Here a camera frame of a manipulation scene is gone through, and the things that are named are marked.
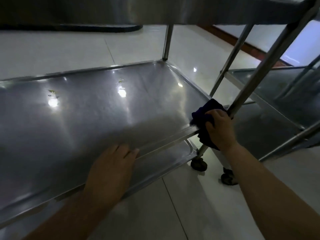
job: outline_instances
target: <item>wall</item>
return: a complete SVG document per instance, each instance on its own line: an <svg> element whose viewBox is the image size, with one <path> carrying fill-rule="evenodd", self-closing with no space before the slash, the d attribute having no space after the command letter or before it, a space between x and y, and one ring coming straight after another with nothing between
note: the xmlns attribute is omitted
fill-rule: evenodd
<svg viewBox="0 0 320 240"><path fill-rule="evenodd" d="M244 25L217 25L235 37L239 37ZM246 42L268 52L285 25L255 25ZM281 59L294 66L305 66L320 54L320 22L310 21Z"/></svg>

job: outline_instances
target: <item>person's left hand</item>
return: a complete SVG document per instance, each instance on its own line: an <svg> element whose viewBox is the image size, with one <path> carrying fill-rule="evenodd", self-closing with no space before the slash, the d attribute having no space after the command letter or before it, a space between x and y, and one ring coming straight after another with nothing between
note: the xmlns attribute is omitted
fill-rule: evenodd
<svg viewBox="0 0 320 240"><path fill-rule="evenodd" d="M138 152L126 144L106 149L92 165L83 194L98 207L112 208L129 187Z"/></svg>

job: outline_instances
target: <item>caster wheel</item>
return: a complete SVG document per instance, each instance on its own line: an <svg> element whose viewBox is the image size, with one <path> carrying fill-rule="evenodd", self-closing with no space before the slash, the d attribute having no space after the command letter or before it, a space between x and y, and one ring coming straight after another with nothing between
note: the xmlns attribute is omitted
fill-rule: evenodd
<svg viewBox="0 0 320 240"><path fill-rule="evenodd" d="M204 172L207 170L208 168L208 165L206 164L205 161L203 161L202 158L199 158L199 159L193 159L191 161L191 167L194 169L194 170L197 170L199 172Z"/></svg>
<svg viewBox="0 0 320 240"><path fill-rule="evenodd" d="M221 182L225 185L237 185L238 181L237 179L234 177L234 175L232 174L228 174L228 173L224 173L221 175Z"/></svg>

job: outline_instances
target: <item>tile grout line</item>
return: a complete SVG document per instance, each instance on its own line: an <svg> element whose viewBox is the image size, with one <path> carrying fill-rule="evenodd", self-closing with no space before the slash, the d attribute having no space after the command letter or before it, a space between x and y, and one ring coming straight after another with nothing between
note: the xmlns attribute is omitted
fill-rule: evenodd
<svg viewBox="0 0 320 240"><path fill-rule="evenodd" d="M173 205L174 211L175 211L176 214L177 214L177 217L178 217L179 222L180 222L180 224L181 224L182 230L183 230L184 234L186 235L186 240L189 240L189 238L188 238L188 236L187 236L187 234L186 234L186 231L184 230L184 227L183 227L183 225L182 225L182 222L181 222L181 220L180 220L180 217L179 217L179 215L178 215L178 212L177 212L177 210L176 210L176 207L174 206L174 202L172 201L172 198L171 198L171 196L170 196L169 190L168 190L168 188L167 188L167 186L166 186L166 183L165 183L163 177L162 177L162 181L163 181L163 183L164 183L165 189L166 189L167 192L168 192L168 195L169 195L169 198L170 198L171 203L172 203L172 205Z"/></svg>
<svg viewBox="0 0 320 240"><path fill-rule="evenodd" d="M111 51L110 51L110 49L109 49L109 46L108 46L107 41L106 41L105 38L104 38L104 42L106 43L106 47L108 48L108 51L109 51L110 56L111 56L111 58L112 58L112 60L113 60L113 63L116 64L116 63L115 63L115 60L113 59L113 56L112 56L112 54L111 54Z"/></svg>

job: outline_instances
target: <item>forearm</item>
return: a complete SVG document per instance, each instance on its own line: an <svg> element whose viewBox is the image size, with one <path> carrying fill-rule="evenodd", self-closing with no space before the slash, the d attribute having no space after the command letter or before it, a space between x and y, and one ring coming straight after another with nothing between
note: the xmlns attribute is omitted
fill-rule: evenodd
<svg viewBox="0 0 320 240"><path fill-rule="evenodd" d="M112 206L95 204L82 192L75 202L68 202L24 240L87 239Z"/></svg>
<svg viewBox="0 0 320 240"><path fill-rule="evenodd" d="M224 152L266 239L317 239L320 216L244 147Z"/></svg>

